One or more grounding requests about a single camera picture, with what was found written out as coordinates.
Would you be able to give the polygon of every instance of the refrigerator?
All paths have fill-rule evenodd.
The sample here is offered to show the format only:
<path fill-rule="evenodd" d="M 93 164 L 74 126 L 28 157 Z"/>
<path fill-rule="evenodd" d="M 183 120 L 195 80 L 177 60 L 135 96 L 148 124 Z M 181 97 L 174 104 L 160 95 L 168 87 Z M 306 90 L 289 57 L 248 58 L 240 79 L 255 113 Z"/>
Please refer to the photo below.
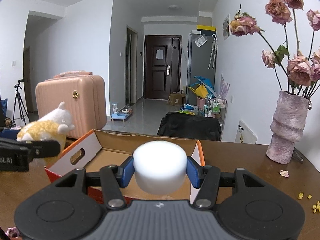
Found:
<path fill-rule="evenodd" d="M 196 95 L 188 87 L 198 81 L 194 76 L 208 78 L 214 87 L 216 73 L 217 36 L 205 36 L 207 41 L 198 47 L 194 40 L 199 37 L 199 34 L 190 33 L 188 40 L 186 103 L 193 106 L 197 105 Z"/>

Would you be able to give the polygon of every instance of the pink suitcase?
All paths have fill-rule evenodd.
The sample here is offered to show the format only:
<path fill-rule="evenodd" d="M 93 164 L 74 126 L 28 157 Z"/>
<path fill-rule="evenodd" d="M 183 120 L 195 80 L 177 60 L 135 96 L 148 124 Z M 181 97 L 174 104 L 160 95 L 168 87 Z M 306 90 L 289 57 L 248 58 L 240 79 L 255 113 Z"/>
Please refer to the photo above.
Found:
<path fill-rule="evenodd" d="M 107 123 L 104 80 L 90 72 L 61 73 L 36 86 L 39 118 L 64 101 L 76 128 L 68 134 L 80 138 L 91 129 L 101 130 Z"/>

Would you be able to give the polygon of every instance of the open box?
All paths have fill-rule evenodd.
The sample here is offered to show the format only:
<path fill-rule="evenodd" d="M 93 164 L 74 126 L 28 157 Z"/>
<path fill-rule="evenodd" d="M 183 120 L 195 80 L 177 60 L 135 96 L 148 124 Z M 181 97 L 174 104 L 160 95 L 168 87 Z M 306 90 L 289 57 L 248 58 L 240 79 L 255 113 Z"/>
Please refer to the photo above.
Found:
<path fill-rule="evenodd" d="M 155 140 L 169 141 L 179 145 L 187 156 L 192 156 L 199 165 L 204 166 L 201 143 L 197 140 L 91 130 L 66 148 L 59 156 L 59 160 L 50 167 L 46 167 L 45 170 L 51 182 L 76 168 L 84 167 L 86 172 L 99 171 L 102 167 L 110 164 L 122 164 L 140 145 Z M 189 199 L 190 203 L 193 203 L 198 191 L 193 188 L 187 175 L 185 175 L 183 185 L 168 195 L 151 195 L 142 191 L 138 187 L 134 175 L 128 187 L 121 188 L 127 202 L 132 199 Z M 103 203 L 102 191 L 99 187 L 89 187 L 88 195 L 97 202 Z"/>

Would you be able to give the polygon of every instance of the vase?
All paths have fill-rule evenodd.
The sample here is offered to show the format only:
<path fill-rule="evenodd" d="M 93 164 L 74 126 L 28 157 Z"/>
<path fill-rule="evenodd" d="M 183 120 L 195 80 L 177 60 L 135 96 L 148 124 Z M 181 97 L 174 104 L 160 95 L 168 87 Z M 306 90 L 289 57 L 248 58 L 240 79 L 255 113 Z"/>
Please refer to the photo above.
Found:
<path fill-rule="evenodd" d="M 281 164 L 289 163 L 294 144 L 300 141 L 306 124 L 309 100 L 280 91 L 276 111 L 271 123 L 273 135 L 267 156 Z"/>

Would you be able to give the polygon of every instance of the brown wooden table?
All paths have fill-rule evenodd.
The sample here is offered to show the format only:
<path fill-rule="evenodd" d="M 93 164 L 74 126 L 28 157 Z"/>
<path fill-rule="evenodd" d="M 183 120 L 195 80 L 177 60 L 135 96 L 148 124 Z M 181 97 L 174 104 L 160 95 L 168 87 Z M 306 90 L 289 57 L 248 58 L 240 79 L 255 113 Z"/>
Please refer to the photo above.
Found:
<path fill-rule="evenodd" d="M 275 163 L 266 157 L 266 145 L 236 144 L 201 141 L 206 164 L 218 166 L 221 171 L 233 172 L 237 167 L 248 169 L 266 182 L 297 199 L 304 193 L 299 203 L 306 213 L 306 222 L 299 240 L 320 238 L 320 213 L 312 213 L 312 205 L 320 200 L 320 173 L 307 160 L 303 164 L 291 160 L 288 165 Z M 14 210 L 30 195 L 49 184 L 44 171 L 44 161 L 30 165 L 30 172 L 0 172 L 0 226 L 12 227 Z M 288 170 L 290 178 L 281 177 L 280 170 Z M 230 188 L 221 188 L 218 203 L 231 195 Z"/>

